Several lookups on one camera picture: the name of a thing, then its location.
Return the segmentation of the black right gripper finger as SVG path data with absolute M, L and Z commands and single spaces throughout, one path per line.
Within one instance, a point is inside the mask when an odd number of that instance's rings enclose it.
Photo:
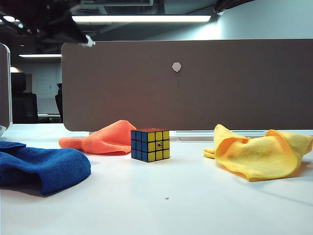
M 214 12 L 222 15 L 226 10 L 252 1 L 254 0 L 217 0 L 214 4 Z

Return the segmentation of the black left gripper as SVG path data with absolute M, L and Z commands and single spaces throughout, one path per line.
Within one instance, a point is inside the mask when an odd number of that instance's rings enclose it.
M 80 3 L 79 0 L 2 0 L 0 11 L 20 20 L 33 34 L 37 34 L 40 42 L 92 47 L 95 41 L 71 19 L 71 12 Z

